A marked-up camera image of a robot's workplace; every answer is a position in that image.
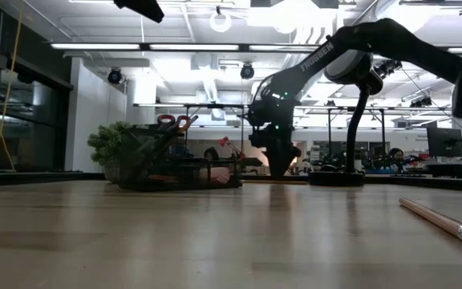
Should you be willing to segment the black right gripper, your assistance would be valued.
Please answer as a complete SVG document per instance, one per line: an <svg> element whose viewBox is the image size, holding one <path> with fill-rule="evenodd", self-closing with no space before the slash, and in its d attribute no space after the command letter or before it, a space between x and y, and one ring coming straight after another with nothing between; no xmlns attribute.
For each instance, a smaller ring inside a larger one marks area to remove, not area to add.
<svg viewBox="0 0 462 289"><path fill-rule="evenodd" d="M254 128L250 134L251 145L274 151L269 155L269 172L272 177L284 176L294 157L302 152L292 143L292 127Z"/></svg>

